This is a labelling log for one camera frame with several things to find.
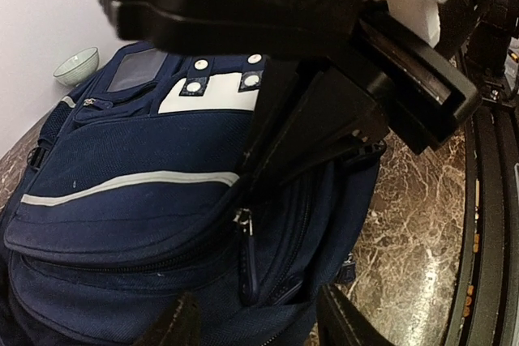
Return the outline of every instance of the bowl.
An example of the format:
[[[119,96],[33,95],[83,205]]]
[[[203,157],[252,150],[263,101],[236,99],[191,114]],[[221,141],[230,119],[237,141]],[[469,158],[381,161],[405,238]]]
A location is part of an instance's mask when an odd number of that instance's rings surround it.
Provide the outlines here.
[[[99,66],[99,49],[85,49],[70,57],[54,72],[56,80],[68,87],[75,87],[96,73]]]

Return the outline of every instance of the marble surface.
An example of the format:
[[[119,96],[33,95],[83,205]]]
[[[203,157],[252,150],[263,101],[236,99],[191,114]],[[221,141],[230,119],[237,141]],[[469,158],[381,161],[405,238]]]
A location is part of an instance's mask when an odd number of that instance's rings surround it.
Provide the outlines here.
[[[16,188],[35,125],[0,160],[0,207]],[[354,256],[358,278],[344,292],[396,346],[441,344],[457,274],[465,199],[465,143],[413,155],[387,139],[380,179]],[[307,342],[318,345],[315,332]]]

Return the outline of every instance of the wall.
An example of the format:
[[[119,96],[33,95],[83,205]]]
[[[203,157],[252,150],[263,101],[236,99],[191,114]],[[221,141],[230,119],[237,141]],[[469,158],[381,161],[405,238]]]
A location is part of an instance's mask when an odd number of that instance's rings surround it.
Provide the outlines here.
[[[56,67],[91,46],[104,63],[121,45],[97,0],[0,0],[0,156],[66,94]]]

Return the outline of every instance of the navy blue backpack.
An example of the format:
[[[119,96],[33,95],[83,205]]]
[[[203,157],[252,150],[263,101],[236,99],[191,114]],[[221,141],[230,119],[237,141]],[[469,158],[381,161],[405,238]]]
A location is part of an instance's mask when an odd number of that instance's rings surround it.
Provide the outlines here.
[[[304,343],[378,158],[245,199],[237,166],[266,61],[138,43],[59,102],[2,216],[1,345],[131,345],[184,292],[203,346]]]

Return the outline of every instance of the white reflective piping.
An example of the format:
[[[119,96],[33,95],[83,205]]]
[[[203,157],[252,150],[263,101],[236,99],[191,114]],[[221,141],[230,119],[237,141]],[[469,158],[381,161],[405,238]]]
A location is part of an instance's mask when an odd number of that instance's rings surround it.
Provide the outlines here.
[[[62,99],[62,102],[68,105],[71,109],[75,107],[75,102],[69,96],[65,96]]]
[[[167,182],[172,184],[198,184],[204,182],[221,182],[227,186],[232,186],[239,176],[232,172],[215,172],[215,173],[182,173],[182,172],[148,172],[136,173],[126,176],[120,176],[103,182],[98,186],[93,186],[87,190],[81,190],[75,194],[68,194],[57,198],[32,196],[25,194],[22,197],[21,203],[29,204],[31,206],[46,206],[54,207],[70,202],[71,200],[81,199],[107,190],[116,190],[124,186],[136,186],[138,184],[149,184],[154,182]]]

